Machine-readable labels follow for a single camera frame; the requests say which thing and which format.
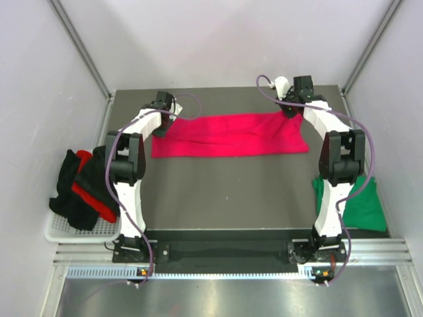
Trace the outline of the pink t shirt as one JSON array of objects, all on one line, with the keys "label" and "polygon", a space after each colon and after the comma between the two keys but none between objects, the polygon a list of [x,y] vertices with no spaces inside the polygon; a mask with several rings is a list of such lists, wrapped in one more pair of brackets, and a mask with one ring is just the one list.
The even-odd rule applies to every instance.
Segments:
[{"label": "pink t shirt", "polygon": [[177,119],[164,137],[154,137],[151,156],[251,157],[301,154],[309,146],[301,135],[303,119],[281,112]]}]

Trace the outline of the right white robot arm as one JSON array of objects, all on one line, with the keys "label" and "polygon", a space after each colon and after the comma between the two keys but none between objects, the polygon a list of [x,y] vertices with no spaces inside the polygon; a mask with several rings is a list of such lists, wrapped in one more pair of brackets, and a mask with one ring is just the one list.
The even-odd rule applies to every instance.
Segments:
[{"label": "right white robot arm", "polygon": [[283,113],[293,118],[301,115],[323,140],[319,158],[319,173],[323,179],[323,198],[314,224],[318,239],[308,245],[309,255],[316,261],[326,260],[333,251],[325,238],[341,234],[338,216],[344,212],[346,202],[358,176],[364,171],[365,133],[352,129],[331,113],[332,108],[321,95],[314,93],[310,75],[296,77],[291,85],[285,77],[274,81],[277,98]]}]

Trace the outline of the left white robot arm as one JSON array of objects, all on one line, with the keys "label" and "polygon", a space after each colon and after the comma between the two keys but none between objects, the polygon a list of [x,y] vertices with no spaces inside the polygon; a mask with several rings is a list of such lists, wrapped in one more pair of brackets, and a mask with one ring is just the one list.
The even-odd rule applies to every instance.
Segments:
[{"label": "left white robot arm", "polygon": [[126,238],[141,237],[146,228],[140,194],[146,170],[144,141],[151,135],[164,137],[181,110],[171,93],[159,91],[130,123],[106,135],[106,186],[119,201],[120,234]]}]

